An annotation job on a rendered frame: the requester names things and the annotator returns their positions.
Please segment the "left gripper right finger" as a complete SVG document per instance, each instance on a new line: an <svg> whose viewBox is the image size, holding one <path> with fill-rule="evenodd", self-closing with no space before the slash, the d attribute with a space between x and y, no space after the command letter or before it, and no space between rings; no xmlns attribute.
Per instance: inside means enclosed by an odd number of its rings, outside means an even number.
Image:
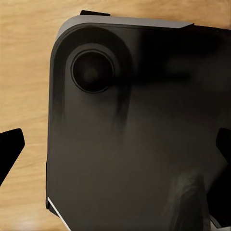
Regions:
<svg viewBox="0 0 231 231"><path fill-rule="evenodd" d="M231 130L219 128L216 146L231 166Z"/></svg>

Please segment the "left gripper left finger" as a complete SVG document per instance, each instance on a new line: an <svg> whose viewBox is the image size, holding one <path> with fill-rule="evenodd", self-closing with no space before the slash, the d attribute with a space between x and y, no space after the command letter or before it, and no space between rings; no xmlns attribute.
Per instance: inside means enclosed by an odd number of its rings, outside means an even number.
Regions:
<svg viewBox="0 0 231 231"><path fill-rule="evenodd" d="M25 146L20 128L0 133L0 186Z"/></svg>

